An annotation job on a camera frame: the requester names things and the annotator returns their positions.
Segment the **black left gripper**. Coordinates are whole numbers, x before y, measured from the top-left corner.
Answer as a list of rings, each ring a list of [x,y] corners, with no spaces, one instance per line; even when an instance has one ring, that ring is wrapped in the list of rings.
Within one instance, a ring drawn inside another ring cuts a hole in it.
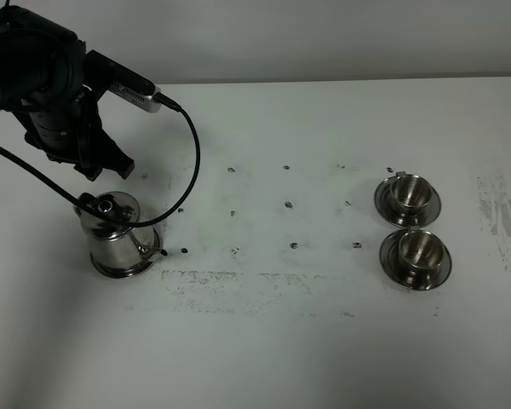
[[[57,163],[68,163],[88,179],[104,169],[128,178],[135,162],[102,129],[95,95],[88,87],[53,112],[19,113],[25,141]]]

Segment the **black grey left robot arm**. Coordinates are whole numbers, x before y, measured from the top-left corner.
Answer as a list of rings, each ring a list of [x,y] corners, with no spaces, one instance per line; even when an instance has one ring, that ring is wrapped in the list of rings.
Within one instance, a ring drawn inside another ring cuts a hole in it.
[[[0,8],[0,111],[25,128],[49,160],[93,181],[102,170],[127,178],[134,161],[103,130],[98,100],[116,86],[150,95],[151,82],[78,36],[19,6]]]

